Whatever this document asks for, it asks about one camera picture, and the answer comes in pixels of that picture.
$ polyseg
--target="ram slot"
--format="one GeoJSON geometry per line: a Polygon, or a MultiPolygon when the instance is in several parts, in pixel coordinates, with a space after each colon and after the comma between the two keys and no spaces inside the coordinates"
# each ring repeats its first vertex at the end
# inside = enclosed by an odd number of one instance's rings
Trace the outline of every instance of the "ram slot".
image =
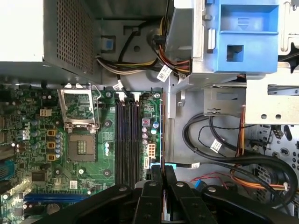
{"type": "Polygon", "coordinates": [[[125,166],[126,166],[126,156],[125,156],[125,134],[126,134],[126,112],[125,106],[122,102],[116,104],[115,110],[115,183],[124,184],[125,182],[125,166]]]}
{"type": "Polygon", "coordinates": [[[139,166],[140,166],[140,107],[137,103],[132,105],[132,146],[130,158],[131,176],[129,183],[133,187],[139,181],[139,166]]]}

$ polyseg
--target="integrated circuit chip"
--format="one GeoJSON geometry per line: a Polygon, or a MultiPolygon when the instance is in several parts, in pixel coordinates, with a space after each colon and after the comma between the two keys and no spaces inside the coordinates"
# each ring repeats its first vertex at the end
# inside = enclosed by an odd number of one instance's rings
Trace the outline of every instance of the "integrated circuit chip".
{"type": "Polygon", "coordinates": [[[95,135],[72,134],[69,136],[68,158],[70,161],[95,161],[95,135]]]}
{"type": "Polygon", "coordinates": [[[31,181],[32,182],[45,182],[46,173],[45,172],[31,172],[31,181]]]}

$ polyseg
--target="motherboard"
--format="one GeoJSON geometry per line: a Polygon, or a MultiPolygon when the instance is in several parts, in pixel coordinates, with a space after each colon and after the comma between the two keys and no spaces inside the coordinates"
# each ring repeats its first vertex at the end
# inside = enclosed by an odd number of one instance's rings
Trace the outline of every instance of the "motherboard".
{"type": "Polygon", "coordinates": [[[161,92],[0,90],[0,193],[5,224],[38,220],[161,161],[161,92]]]}

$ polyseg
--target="white label sticker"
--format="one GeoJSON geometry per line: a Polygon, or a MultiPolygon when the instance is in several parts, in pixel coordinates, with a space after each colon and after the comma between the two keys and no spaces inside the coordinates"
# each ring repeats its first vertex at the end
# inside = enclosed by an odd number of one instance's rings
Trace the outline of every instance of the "white label sticker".
{"type": "Polygon", "coordinates": [[[215,139],[213,144],[211,145],[210,149],[213,150],[214,152],[218,153],[221,146],[222,146],[222,144],[215,139]]]}
{"type": "Polygon", "coordinates": [[[114,89],[115,91],[119,91],[119,90],[121,90],[121,89],[123,88],[123,85],[122,85],[122,83],[121,83],[121,80],[117,80],[117,82],[118,82],[118,84],[116,84],[116,85],[113,86],[113,89],[114,89]]]}
{"type": "Polygon", "coordinates": [[[182,82],[187,76],[186,76],[185,74],[181,74],[181,73],[179,73],[179,74],[178,74],[178,77],[179,77],[179,79],[178,79],[178,83],[180,83],[180,82],[182,82]]]}
{"type": "Polygon", "coordinates": [[[157,79],[165,83],[165,81],[167,80],[167,78],[170,76],[171,73],[172,70],[168,68],[167,65],[164,65],[161,71],[159,72],[157,79]]]}
{"type": "Polygon", "coordinates": [[[78,181],[70,181],[70,189],[78,189],[78,181]]]}

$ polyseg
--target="metal bracket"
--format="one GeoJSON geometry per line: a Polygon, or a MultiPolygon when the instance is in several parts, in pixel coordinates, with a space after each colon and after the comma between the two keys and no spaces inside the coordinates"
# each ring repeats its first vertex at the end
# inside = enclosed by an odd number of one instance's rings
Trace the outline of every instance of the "metal bracket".
{"type": "Polygon", "coordinates": [[[240,116],[245,92],[244,88],[204,89],[204,115],[240,116]]]}
{"type": "Polygon", "coordinates": [[[270,125],[299,124],[299,97],[296,91],[286,95],[271,93],[273,88],[299,87],[299,72],[291,74],[289,63],[279,63],[272,74],[247,75],[246,123],[270,125]]]}
{"type": "Polygon", "coordinates": [[[90,133],[96,133],[99,128],[99,124],[95,121],[94,116],[94,107],[93,107],[93,96],[92,96],[92,86],[89,84],[88,88],[81,86],[80,84],[76,84],[75,86],[71,84],[67,84],[63,89],[58,90],[59,104],[62,112],[62,117],[64,120],[64,129],[67,130],[68,133],[72,133],[73,128],[75,127],[84,127],[90,131],[90,133]],[[91,119],[71,119],[67,117],[67,106],[65,103],[65,94],[85,94],[88,95],[89,98],[89,109],[93,114],[93,118],[91,119]]]}

